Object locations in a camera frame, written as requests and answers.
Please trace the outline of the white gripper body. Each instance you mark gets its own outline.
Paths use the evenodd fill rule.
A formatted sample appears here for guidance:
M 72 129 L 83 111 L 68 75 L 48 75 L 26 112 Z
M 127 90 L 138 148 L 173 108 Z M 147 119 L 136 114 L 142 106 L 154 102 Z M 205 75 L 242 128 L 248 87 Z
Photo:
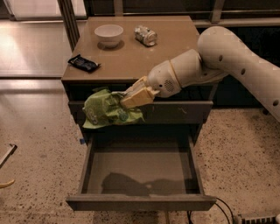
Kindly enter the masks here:
M 155 66 L 148 74 L 148 84 L 157 91 L 157 96 L 168 98 L 180 92 L 181 86 L 169 60 Z

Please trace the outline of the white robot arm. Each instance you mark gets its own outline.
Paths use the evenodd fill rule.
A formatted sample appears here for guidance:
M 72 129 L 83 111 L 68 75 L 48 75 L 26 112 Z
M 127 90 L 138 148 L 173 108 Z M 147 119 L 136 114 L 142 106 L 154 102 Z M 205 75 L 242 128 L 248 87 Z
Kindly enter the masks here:
M 280 121 L 280 67 L 253 53 L 233 32 L 221 26 L 204 30 L 198 48 L 168 59 L 124 92 L 121 104 L 134 108 L 156 97 L 168 98 L 190 85 L 236 78 Z

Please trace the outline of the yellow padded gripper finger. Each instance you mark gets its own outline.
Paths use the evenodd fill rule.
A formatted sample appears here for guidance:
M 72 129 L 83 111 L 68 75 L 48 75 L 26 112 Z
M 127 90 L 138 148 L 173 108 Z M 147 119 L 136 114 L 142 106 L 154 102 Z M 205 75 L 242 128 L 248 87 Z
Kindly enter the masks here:
M 146 83 L 147 83 L 147 77 L 143 76 L 138 81 L 136 81 L 131 87 L 123 91 L 122 95 L 123 96 L 133 95 L 136 92 L 140 91 L 141 89 L 146 88 Z
M 138 87 L 134 89 L 130 87 L 124 92 L 124 97 L 121 99 L 121 105 L 127 109 L 150 104 L 154 101 L 155 96 L 159 93 L 158 90 L 152 87 Z

